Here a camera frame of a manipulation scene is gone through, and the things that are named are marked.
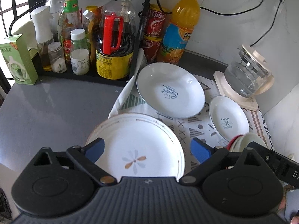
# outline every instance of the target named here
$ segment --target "black spice rack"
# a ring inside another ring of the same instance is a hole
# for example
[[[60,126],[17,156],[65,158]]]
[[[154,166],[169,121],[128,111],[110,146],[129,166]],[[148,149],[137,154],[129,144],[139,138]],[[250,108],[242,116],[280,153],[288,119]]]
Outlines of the black spice rack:
[[[12,0],[14,20],[12,21],[12,23],[9,27],[9,32],[8,32],[9,36],[11,36],[11,30],[12,30],[13,24],[19,18],[21,18],[25,14],[33,11],[35,8],[43,6],[46,3],[46,0],[28,0],[28,1],[29,1],[29,9],[18,16],[17,11],[16,11],[16,0]],[[137,57],[138,57],[138,51],[139,51],[141,40],[143,37],[143,30],[145,28],[146,16],[147,16],[149,7],[150,7],[150,0],[145,0],[143,3],[143,10],[141,12],[139,27],[138,27],[137,35],[136,35],[136,39],[135,39],[130,73],[127,77],[122,78],[120,80],[110,80],[110,79],[103,78],[98,75],[94,65],[91,67],[89,72],[85,75],[75,75],[70,66],[68,66],[67,71],[64,73],[55,73],[52,71],[44,71],[42,69],[40,58],[39,58],[38,54],[33,59],[33,64],[35,66],[37,74],[39,76],[45,75],[45,76],[51,76],[51,77],[56,77],[56,78],[66,78],[66,79],[73,79],[73,80],[79,80],[79,81],[89,81],[89,82],[96,82],[96,83],[101,83],[101,84],[108,84],[108,85],[124,87],[127,84],[127,82],[129,81],[129,79],[131,79],[131,77],[134,75]]]

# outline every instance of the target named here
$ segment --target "green carton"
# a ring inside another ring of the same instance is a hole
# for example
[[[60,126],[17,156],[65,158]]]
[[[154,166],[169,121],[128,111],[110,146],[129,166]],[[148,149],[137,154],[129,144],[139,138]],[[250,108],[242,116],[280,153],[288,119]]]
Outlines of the green carton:
[[[0,50],[16,83],[34,85],[38,75],[22,35],[0,39]]]

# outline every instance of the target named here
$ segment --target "gray table top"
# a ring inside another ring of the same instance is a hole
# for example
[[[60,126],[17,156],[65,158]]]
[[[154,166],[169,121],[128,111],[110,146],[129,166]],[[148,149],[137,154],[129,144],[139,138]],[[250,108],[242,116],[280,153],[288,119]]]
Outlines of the gray table top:
[[[179,65],[213,80],[225,65],[184,53]],[[122,87],[41,77],[34,86],[14,84],[0,108],[0,163],[21,172],[38,150],[83,146],[107,119]]]

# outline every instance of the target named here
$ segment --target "yellow can lid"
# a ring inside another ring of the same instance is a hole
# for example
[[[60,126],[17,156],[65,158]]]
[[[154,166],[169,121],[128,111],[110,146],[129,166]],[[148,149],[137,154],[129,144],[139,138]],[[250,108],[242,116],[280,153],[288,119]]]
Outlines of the yellow can lid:
[[[156,5],[156,4],[150,4],[149,8],[152,9],[152,10],[161,12],[161,9],[160,9],[159,6]],[[163,11],[166,12],[166,13],[169,12],[169,10],[168,10],[167,8],[165,8],[165,7],[162,7],[162,9],[163,9]]]
[[[91,5],[91,6],[87,6],[85,10],[88,10],[88,11],[91,11],[94,13],[97,8],[98,8],[98,6]]]
[[[146,40],[151,40],[151,41],[154,41],[154,42],[159,42],[162,40],[162,38],[159,38],[159,37],[152,37],[152,36],[148,36],[148,35],[144,35],[144,38]]]

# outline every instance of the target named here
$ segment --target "ribbed black surface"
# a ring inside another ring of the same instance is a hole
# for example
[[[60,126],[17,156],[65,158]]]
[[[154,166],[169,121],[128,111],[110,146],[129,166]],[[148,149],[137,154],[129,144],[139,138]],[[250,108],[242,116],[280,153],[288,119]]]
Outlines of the ribbed black surface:
[[[224,215],[211,208],[194,187],[175,178],[124,177],[115,186],[102,187],[85,207],[68,216],[38,219],[19,216],[14,224],[283,224],[272,214],[256,219]]]

